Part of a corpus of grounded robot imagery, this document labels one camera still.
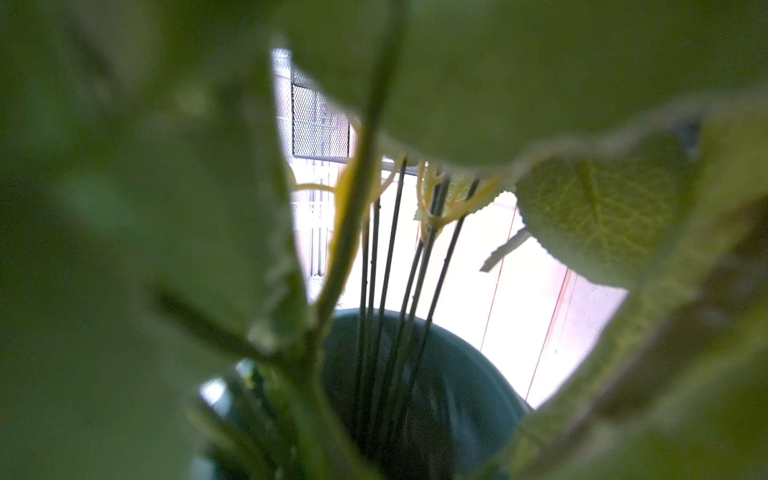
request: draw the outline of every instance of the potted plant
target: potted plant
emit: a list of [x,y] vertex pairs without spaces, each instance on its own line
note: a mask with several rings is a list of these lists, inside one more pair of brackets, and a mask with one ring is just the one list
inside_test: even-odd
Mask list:
[[[531,235],[630,290],[470,478],[764,475],[767,32],[757,0],[6,2],[0,473],[178,478],[193,425],[250,478],[381,478],[320,380],[377,156],[407,151],[427,182],[515,188],[527,230],[500,254]],[[362,132],[313,305],[275,42]],[[454,203],[422,222],[481,201]],[[242,358],[262,435],[195,395]]]

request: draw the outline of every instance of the green stem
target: green stem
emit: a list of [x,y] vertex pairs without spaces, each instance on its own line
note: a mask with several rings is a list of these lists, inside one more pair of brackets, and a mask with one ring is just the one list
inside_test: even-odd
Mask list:
[[382,475],[366,464],[352,443],[317,377],[285,373],[282,377],[307,477],[383,480]]
[[315,346],[322,342],[328,330],[331,315],[336,307],[336,301],[341,295],[349,269],[354,261],[357,236],[360,231],[360,219],[369,203],[369,191],[373,168],[378,162],[372,161],[374,140],[381,123],[392,77],[395,73],[396,62],[402,48],[406,23],[406,0],[391,0],[389,27],[387,28],[382,49],[379,54],[376,72],[373,75],[369,103],[366,108],[365,123],[360,137],[360,148],[355,163],[349,168],[355,168],[352,182],[349,185],[348,204],[344,206],[343,216],[336,235],[336,249],[333,261],[328,270],[328,280],[316,304],[319,333],[315,338]]

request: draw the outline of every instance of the plant stem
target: plant stem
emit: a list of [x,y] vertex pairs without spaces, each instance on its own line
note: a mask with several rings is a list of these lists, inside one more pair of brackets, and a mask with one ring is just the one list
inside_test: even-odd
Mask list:
[[315,375],[283,370],[280,378],[296,423],[307,478],[383,480],[349,439]]
[[355,399],[352,404],[353,412],[353,435],[359,442],[361,439],[360,429],[363,420],[361,415],[362,400],[362,373],[366,367],[366,339],[368,338],[368,323],[366,322],[366,293],[368,286],[368,242],[369,242],[369,222],[362,223],[362,279],[360,280],[360,309],[357,322],[357,365],[355,368]]
[[201,397],[196,397],[187,407],[186,417],[232,463],[240,463],[256,478],[273,476],[273,468],[266,460],[264,450],[235,425],[222,419]]
[[322,190],[324,192],[330,192],[332,194],[336,192],[336,188],[331,187],[330,185],[323,185],[323,184],[298,184],[293,188],[293,191],[299,191],[299,190]]
[[[419,267],[419,260],[422,257],[422,251],[424,251],[424,242],[419,241],[419,245],[416,247],[416,252],[413,255],[413,262],[411,263],[411,273],[408,275],[408,283],[406,284],[406,292],[402,298],[402,307],[400,308],[400,317],[397,322],[397,331],[395,337],[392,339],[392,347],[387,356],[386,366],[384,367],[384,379],[382,381],[382,388],[379,392],[379,400],[376,403],[376,414],[371,420],[372,430],[376,431],[379,427],[379,422],[384,421],[384,411],[389,406],[389,384],[392,381],[392,375],[395,371],[396,352],[400,348],[402,342],[402,332],[405,330],[406,323],[406,309],[408,308],[408,297],[413,288],[413,280],[416,278],[416,269]],[[380,439],[373,445],[372,454],[374,458],[378,458],[380,455],[379,447],[382,445]]]
[[257,359],[261,362],[277,360],[277,356],[272,353],[259,351],[245,335],[238,335],[223,328],[202,312],[183,303],[162,286],[156,286],[153,294],[157,309],[187,333],[235,356]]
[[[441,183],[440,185],[435,187],[435,190],[437,192],[432,197],[432,213],[435,215],[440,215],[442,212],[443,204],[445,203],[445,197],[448,194],[448,187],[451,183],[451,177],[446,177],[445,181]],[[390,414],[386,416],[387,422],[384,424],[384,431],[383,431],[383,437],[384,437],[384,446],[386,447],[389,445],[390,441],[396,440],[392,437],[392,430],[394,427],[394,414],[397,412],[397,405],[399,404],[400,400],[400,386],[401,386],[401,380],[402,375],[406,368],[406,362],[408,360],[408,356],[411,349],[412,344],[412,333],[413,333],[413,324],[415,322],[416,318],[416,307],[419,306],[419,298],[421,296],[422,288],[424,287],[424,279],[426,277],[427,272],[427,266],[429,265],[429,258],[432,254],[432,248],[435,245],[435,239],[437,238],[438,230],[435,228],[429,229],[429,234],[427,236],[426,246],[424,249],[424,258],[422,259],[422,264],[419,268],[419,277],[416,280],[416,286],[413,292],[413,299],[411,302],[411,308],[408,314],[408,323],[405,329],[405,333],[403,335],[403,338],[406,341],[405,347],[402,349],[402,352],[399,353],[396,350],[392,352],[394,356],[396,356],[396,366],[395,366],[395,372],[394,376],[392,377],[392,383],[389,386],[389,401],[387,402],[389,408],[391,409]]]
[[[381,201],[380,199],[376,199],[376,203],[373,204],[373,237],[371,239],[371,269],[370,269],[370,292],[368,294],[368,309],[366,311],[365,317],[360,317],[360,322],[365,322],[366,324],[366,336],[363,337],[363,355],[364,355],[364,362],[363,362],[363,368],[362,368],[362,382],[364,384],[363,387],[367,386],[369,383],[368,377],[370,375],[370,370],[373,369],[376,371],[376,359],[371,357],[371,331],[373,324],[373,300],[376,296],[376,265],[378,263],[378,257],[379,257],[379,212],[381,210]],[[362,402],[360,403],[360,406],[362,407],[361,415],[362,415],[362,421],[360,422],[360,431],[358,436],[358,442],[360,444],[360,449],[365,451],[366,447],[366,436],[367,436],[367,426],[368,422],[366,421],[370,415],[370,402],[371,402],[371,392],[367,388],[363,388],[362,390]]]
[[347,204],[343,206],[340,229],[334,232],[336,242],[333,261],[328,271],[326,284],[316,303],[317,329],[315,331],[317,334],[313,339],[316,351],[318,343],[322,342],[329,328],[333,309],[336,307],[336,301],[344,288],[349,268],[354,261],[360,219],[369,202],[371,184],[368,179],[371,177],[372,169],[377,164],[377,162],[372,161],[374,140],[381,123],[384,104],[392,86],[396,61],[403,43],[403,33],[406,26],[406,0],[392,0],[390,15],[389,30],[382,40],[378,66],[373,75],[369,103],[364,117],[365,123],[360,137],[360,149],[354,164],[349,166],[355,170],[350,179],[350,192],[346,198]]
[[381,349],[382,331],[384,330],[384,315],[386,305],[386,294],[389,287],[389,274],[392,271],[392,255],[395,252],[395,236],[397,234],[397,221],[400,216],[400,200],[402,199],[402,186],[404,184],[403,178],[406,174],[406,162],[403,158],[403,162],[400,165],[400,178],[397,183],[397,193],[395,195],[395,211],[392,214],[392,229],[389,232],[389,249],[386,255],[386,265],[384,267],[384,282],[382,283],[382,297],[379,303],[379,323],[376,326],[376,337],[373,340],[373,353],[371,355],[371,372],[368,377],[368,381],[365,385],[368,396],[366,398],[365,406],[367,408],[366,414],[363,416],[363,433],[364,442],[362,444],[363,451],[369,453],[369,446],[372,441],[371,434],[376,430],[376,424],[373,419],[370,418],[373,410],[373,388],[376,384],[376,370],[379,365],[379,350]]
[[395,174],[397,173],[397,171],[398,171],[398,170],[400,170],[400,167],[401,167],[403,164],[405,164],[405,163],[406,163],[406,157],[407,157],[407,155],[403,155],[403,156],[400,158],[400,160],[398,160],[398,161],[397,161],[397,163],[395,163],[395,164],[392,166],[392,171],[391,171],[391,172],[389,172],[389,176],[386,178],[386,180],[384,180],[384,183],[382,184],[381,188],[379,189],[379,193],[376,195],[376,198],[379,198],[379,197],[381,197],[381,196],[382,196],[382,194],[384,193],[384,191],[385,191],[387,188],[389,188],[389,185],[391,185],[391,184],[392,184],[392,182],[395,180]]
[[[472,195],[475,194],[475,191],[477,190],[477,187],[478,187],[478,183],[479,183],[479,180],[475,180],[470,186],[469,192],[467,193],[467,200],[472,198]],[[413,387],[415,385],[416,377],[419,375],[419,370],[422,365],[422,357],[424,355],[424,347],[427,343],[427,338],[429,336],[429,328],[432,326],[432,318],[435,315],[435,308],[437,308],[437,302],[438,302],[438,299],[440,298],[440,292],[442,291],[442,284],[445,282],[445,276],[448,273],[448,266],[451,263],[451,258],[453,257],[453,251],[456,248],[458,235],[462,232],[462,227],[464,225],[465,218],[466,218],[466,215],[458,219],[458,222],[456,223],[456,228],[453,230],[451,243],[448,246],[448,252],[445,254],[445,259],[443,260],[443,263],[442,263],[442,270],[440,271],[440,277],[438,278],[437,286],[435,287],[435,293],[432,296],[432,303],[429,305],[429,313],[427,314],[426,324],[424,326],[424,332],[422,333],[419,339],[417,353],[416,353],[416,360],[413,366],[411,379],[406,389],[406,393],[402,397],[402,405],[400,406],[400,410],[399,411],[395,410],[395,413],[396,413],[394,417],[395,427],[392,431],[393,439],[397,439],[400,436],[403,423],[406,420],[406,413],[408,412],[408,408],[410,407],[411,397],[413,395]]]

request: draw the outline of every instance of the wire mesh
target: wire mesh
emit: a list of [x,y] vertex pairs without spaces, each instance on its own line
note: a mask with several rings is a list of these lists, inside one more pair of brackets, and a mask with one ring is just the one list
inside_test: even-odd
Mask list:
[[291,118],[294,157],[349,156],[349,119],[296,68],[291,69]]
[[272,50],[272,69],[275,87],[275,112],[277,113],[277,131],[280,135],[280,143],[283,155],[290,157],[292,154],[292,126],[291,126],[291,74],[290,52],[284,48]]

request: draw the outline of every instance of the leaf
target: leaf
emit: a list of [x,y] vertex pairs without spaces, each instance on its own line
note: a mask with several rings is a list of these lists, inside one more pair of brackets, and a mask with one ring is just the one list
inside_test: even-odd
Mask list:
[[768,193],[768,98],[747,96],[704,119],[700,164],[686,220],[659,249],[639,284],[605,328],[590,355],[539,410],[523,422],[506,450],[518,470],[613,379],[667,313],[690,302],[715,260],[752,227],[742,210]]
[[[750,315],[764,324],[768,311]],[[757,351],[750,347],[737,356],[701,361],[648,412],[595,429],[543,478],[762,477],[768,449],[768,416],[760,408],[766,366],[765,343]]]
[[529,232],[527,228],[522,227],[515,233],[515,235],[507,240],[504,245],[501,245],[491,253],[491,256],[482,264],[480,271],[486,273],[490,272],[491,269],[496,266],[496,263],[501,262],[502,258],[517,250],[518,247],[525,243],[529,238],[531,238],[531,232]]
[[[451,176],[451,183],[448,185],[448,192],[445,194],[445,209],[443,212],[444,217],[451,216],[452,213],[454,213],[464,204],[464,202],[467,201],[467,194],[469,193],[469,188],[472,185],[472,181],[473,177],[468,175],[453,174]],[[492,204],[494,200],[496,200],[498,195],[502,192],[502,187],[488,187],[491,181],[492,180],[480,180],[477,187],[477,195],[482,195],[482,197],[480,197],[479,200],[473,204],[471,209],[464,213],[465,215],[479,212],[480,210],[486,208],[488,205]],[[432,195],[432,192],[429,192],[429,186],[427,183],[428,182],[426,181],[422,183],[422,195],[424,198],[429,198]],[[420,209],[417,209],[413,214],[413,220],[426,220],[422,217],[423,215]]]
[[236,91],[214,96],[206,118],[137,121],[60,190],[87,225],[137,251],[149,282],[266,356],[298,339],[310,316],[283,159],[274,126],[261,120],[274,118],[269,84],[261,83],[254,101]]
[[0,144],[3,166],[55,160],[93,113],[58,5],[10,0],[0,7]]
[[[271,21],[293,60],[359,116],[391,28],[388,5],[287,0]],[[382,127],[458,165],[507,166],[540,142],[602,134],[676,100],[686,110],[689,95],[706,102],[706,92],[768,76],[760,0],[407,5]]]
[[593,283],[631,287],[679,221],[687,154],[651,137],[626,158],[558,158],[517,185],[525,225],[547,251]]
[[162,95],[200,75],[226,81],[260,55],[255,26],[276,2],[69,0],[71,17],[132,94]]
[[570,455],[548,455],[545,478],[765,473],[768,414],[758,406],[768,392],[765,216],[761,222],[741,254],[728,254],[694,305],[678,310],[655,347],[593,405]]
[[232,362],[151,309],[131,262],[0,177],[0,476],[183,478],[181,406]]

